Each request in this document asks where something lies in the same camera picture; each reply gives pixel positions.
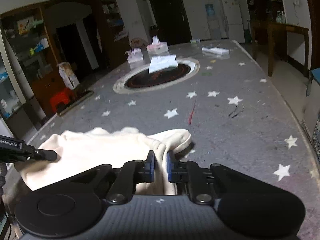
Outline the gloved left hand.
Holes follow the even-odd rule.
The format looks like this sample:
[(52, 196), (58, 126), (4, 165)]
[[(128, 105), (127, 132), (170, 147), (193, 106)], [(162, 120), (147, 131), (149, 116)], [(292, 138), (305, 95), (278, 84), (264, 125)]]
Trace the gloved left hand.
[(3, 195), (3, 186), (6, 183), (5, 176), (7, 175), (8, 169), (5, 163), (0, 162), (0, 196)]

